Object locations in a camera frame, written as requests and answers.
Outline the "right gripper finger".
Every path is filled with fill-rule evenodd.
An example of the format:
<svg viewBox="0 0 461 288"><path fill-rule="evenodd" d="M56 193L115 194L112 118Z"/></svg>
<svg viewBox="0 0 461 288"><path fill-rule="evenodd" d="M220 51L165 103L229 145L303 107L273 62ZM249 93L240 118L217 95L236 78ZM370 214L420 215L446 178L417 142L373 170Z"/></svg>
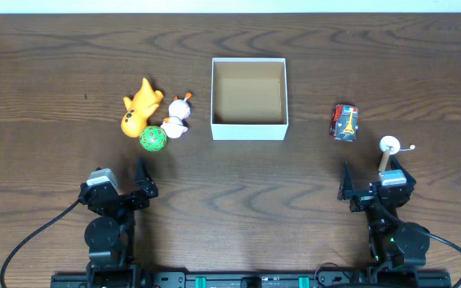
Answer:
<svg viewBox="0 0 461 288"><path fill-rule="evenodd" d="M404 171L403 166L399 163L398 159L394 155L390 156L390 168L391 170Z"/></svg>
<svg viewBox="0 0 461 288"><path fill-rule="evenodd" d="M341 178L341 182L339 185L337 199L339 201L349 200L353 196L354 196L354 187L353 187L353 182L351 178L351 172L349 170L349 166L347 162L344 162L343 173L342 173L342 178Z"/></svg>

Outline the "white wooden kendama toy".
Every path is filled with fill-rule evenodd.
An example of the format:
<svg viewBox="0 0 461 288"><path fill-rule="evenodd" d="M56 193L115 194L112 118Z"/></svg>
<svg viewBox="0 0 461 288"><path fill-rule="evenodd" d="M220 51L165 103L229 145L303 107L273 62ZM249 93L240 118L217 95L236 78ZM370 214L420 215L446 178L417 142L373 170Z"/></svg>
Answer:
<svg viewBox="0 0 461 288"><path fill-rule="evenodd" d="M387 163L391 155L395 155L401 151L414 150L415 145L410 144L408 148L402 148L400 141L391 135L384 136L379 141L379 149L383 152L381 161L379 163L379 172L383 172L387 168Z"/></svg>

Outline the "red grey toy car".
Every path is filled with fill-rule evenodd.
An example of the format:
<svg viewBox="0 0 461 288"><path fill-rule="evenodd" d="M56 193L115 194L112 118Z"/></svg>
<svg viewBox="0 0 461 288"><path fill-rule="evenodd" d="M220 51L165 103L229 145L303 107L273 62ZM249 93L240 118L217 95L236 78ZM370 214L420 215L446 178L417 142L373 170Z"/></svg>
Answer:
<svg viewBox="0 0 461 288"><path fill-rule="evenodd" d="M331 115L330 136L335 140L353 142L357 138L359 109L356 106L338 104Z"/></svg>

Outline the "orange rubber animal toy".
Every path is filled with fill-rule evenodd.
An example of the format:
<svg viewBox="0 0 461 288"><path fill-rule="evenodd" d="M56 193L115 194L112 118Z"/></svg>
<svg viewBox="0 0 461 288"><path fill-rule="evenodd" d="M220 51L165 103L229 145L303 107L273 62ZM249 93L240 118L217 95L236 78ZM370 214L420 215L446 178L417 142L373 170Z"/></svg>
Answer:
<svg viewBox="0 0 461 288"><path fill-rule="evenodd" d="M154 90L147 78L142 79L140 90L133 98L124 97L126 113L122 117L122 132L137 138L147 126L148 118L159 108L163 99L160 90Z"/></svg>

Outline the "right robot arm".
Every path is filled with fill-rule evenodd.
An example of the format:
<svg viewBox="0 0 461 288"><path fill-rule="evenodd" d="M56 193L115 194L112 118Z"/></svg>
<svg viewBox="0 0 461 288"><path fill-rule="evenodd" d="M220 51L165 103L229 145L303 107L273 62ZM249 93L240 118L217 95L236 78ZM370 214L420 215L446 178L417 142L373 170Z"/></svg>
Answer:
<svg viewBox="0 0 461 288"><path fill-rule="evenodd" d="M363 212L367 217L369 250L376 261L373 266L354 272L351 283L390 285L396 274L406 272L406 283L418 282L417 269L426 265L430 239L427 229L417 223L403 222L396 210L410 200L416 180L390 157L389 170L379 174L379 180L366 190L356 190L347 164L337 199L350 203L350 212Z"/></svg>

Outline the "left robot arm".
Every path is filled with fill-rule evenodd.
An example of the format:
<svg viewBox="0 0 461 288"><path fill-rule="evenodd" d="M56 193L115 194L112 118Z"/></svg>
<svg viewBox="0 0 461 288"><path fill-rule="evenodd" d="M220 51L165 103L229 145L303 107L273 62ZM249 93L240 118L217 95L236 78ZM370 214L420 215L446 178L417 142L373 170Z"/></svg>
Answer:
<svg viewBox="0 0 461 288"><path fill-rule="evenodd" d="M98 217L85 229L90 262L86 267L87 287L151 287L151 276L134 261L134 228L137 210L150 206L158 187L140 158L134 177L137 190L118 192L111 169L96 169L80 185L78 200Z"/></svg>

